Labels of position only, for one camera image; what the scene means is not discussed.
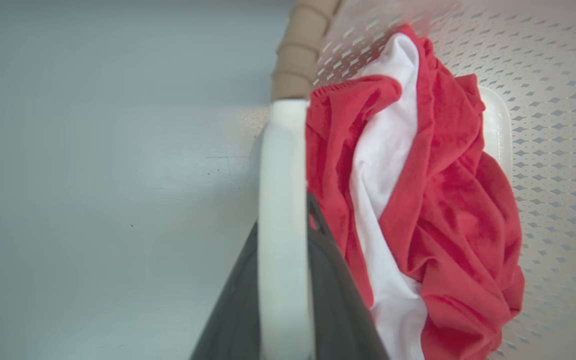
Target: white fabric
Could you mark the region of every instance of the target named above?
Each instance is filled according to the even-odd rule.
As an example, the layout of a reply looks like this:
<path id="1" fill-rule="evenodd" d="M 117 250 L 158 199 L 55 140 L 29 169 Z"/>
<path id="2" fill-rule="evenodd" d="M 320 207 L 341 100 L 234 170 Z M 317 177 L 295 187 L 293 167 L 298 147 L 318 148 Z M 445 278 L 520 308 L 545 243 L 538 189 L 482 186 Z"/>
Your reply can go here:
<path id="1" fill-rule="evenodd" d="M 417 134 L 419 52 L 404 34 L 389 39 L 380 57 L 357 74 L 384 75 L 402 86 L 401 98 L 366 124 L 352 157 L 350 196 L 366 260 L 377 332 L 392 360 L 423 360 L 421 331 L 428 311 L 421 284 L 400 272 L 379 226 Z"/>

